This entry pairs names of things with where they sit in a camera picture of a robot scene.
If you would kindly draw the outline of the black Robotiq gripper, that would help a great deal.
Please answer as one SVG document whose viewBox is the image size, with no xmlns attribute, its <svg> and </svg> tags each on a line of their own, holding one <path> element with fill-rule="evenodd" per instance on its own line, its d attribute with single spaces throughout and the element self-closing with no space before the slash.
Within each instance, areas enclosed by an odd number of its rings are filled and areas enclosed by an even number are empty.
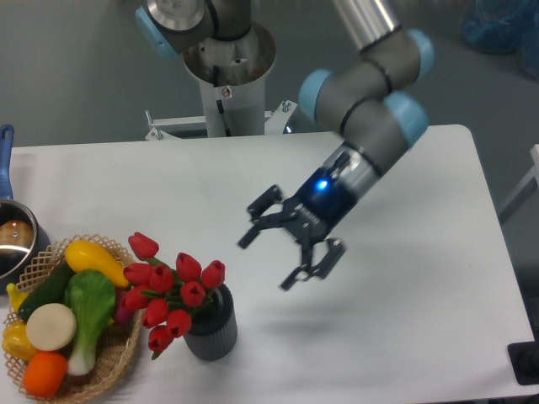
<svg viewBox="0 0 539 404">
<path fill-rule="evenodd" d="M 297 282 L 326 279 L 346 251 L 340 238 L 328 235 L 356 202 L 342 167 L 317 169 L 289 198 L 271 185 L 248 206 L 252 226 L 237 245 L 247 248 L 261 231 L 283 228 L 301 246 L 301 260 L 280 288 L 288 291 Z"/>
</svg>

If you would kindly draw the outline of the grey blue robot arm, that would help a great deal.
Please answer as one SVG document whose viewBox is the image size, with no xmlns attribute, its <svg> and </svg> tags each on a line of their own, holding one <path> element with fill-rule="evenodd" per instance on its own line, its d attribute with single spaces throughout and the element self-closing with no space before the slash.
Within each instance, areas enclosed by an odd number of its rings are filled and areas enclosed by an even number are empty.
<svg viewBox="0 0 539 404">
<path fill-rule="evenodd" d="M 311 73 L 298 94 L 300 110 L 342 138 L 342 144 L 290 197 L 277 186 L 249 207 L 247 247 L 270 228 L 288 232 L 301 262 L 282 283 L 324 279 L 344 254 L 331 231 L 416 143 L 428 127 L 423 107 L 403 89 L 433 65 L 430 39 L 404 30 L 384 1 L 334 4 L 360 54 L 336 76 Z M 181 56 L 200 85 L 210 137 L 264 133 L 265 78 L 275 63 L 275 42 L 252 18 L 248 1 L 145 1 L 136 21 L 161 56 Z"/>
</svg>

